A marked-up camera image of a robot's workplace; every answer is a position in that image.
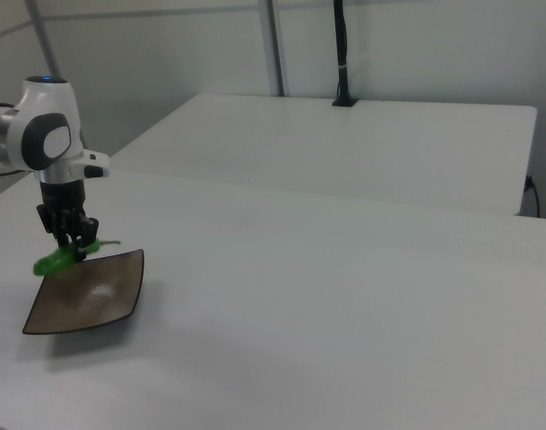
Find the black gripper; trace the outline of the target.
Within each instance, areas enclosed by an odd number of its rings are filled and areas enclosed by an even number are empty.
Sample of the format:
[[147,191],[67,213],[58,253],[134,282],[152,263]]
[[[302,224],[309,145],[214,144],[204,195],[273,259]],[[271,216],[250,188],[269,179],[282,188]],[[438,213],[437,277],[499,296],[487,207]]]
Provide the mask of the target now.
[[74,245],[74,260],[87,257],[86,247],[97,239],[99,222],[86,215],[82,180],[64,184],[40,183],[42,204],[37,207],[42,225],[60,248]]

